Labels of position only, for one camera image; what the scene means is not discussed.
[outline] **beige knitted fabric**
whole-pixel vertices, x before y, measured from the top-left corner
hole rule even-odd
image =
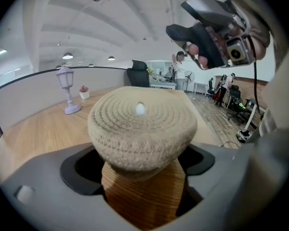
[[[145,113],[136,113],[137,104]],[[177,158],[190,143],[197,120],[173,94],[122,87],[103,96],[88,117],[89,137],[100,156],[122,176],[144,180]]]

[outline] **brick wall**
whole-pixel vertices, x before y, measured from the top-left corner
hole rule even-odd
[[[222,76],[216,76],[215,87],[217,86],[217,84],[218,84],[219,80],[221,79],[221,77]],[[243,100],[243,104],[244,105],[246,103],[245,99],[255,99],[255,95],[254,95],[254,80],[253,79],[237,77],[236,79],[233,80],[232,84],[239,86],[239,90],[241,91],[241,99]],[[263,90],[263,88],[265,87],[266,84],[267,84],[266,81],[263,81],[263,80],[258,80],[257,81],[258,103],[259,103],[259,106],[264,108],[264,109],[267,108],[267,105],[263,101],[260,93],[262,92],[262,90]],[[253,122],[254,125],[257,126],[257,125],[259,125],[260,121],[261,121],[260,120],[260,114],[256,111],[252,122]]]

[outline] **camera lens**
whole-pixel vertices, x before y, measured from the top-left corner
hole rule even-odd
[[[239,59],[241,57],[241,53],[238,50],[232,50],[231,55],[233,58]]]

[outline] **white lamp post figurine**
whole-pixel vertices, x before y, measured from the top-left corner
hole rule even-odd
[[[56,75],[59,79],[61,88],[66,90],[68,107],[65,108],[65,113],[68,115],[79,111],[81,106],[73,103],[72,96],[69,91],[70,87],[73,86],[74,71],[68,67],[62,67]]]

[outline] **black office chair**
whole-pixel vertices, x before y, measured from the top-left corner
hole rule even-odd
[[[131,85],[133,87],[150,87],[146,63],[136,60],[132,60],[132,62],[132,68],[126,70]]]
[[[228,121],[230,120],[230,118],[234,117],[237,119],[238,125],[241,126],[241,123],[244,120],[239,117],[239,114],[240,113],[242,113],[242,115],[244,115],[245,113],[251,114],[251,111],[249,109],[244,109],[239,105],[240,102],[242,101],[241,91],[239,90],[239,86],[232,85],[231,89],[229,90],[229,94],[231,96],[230,108],[232,108],[235,113],[228,117]]]
[[[209,80],[209,89],[208,89],[209,98],[211,99],[215,94],[215,88],[212,86],[212,79]]]

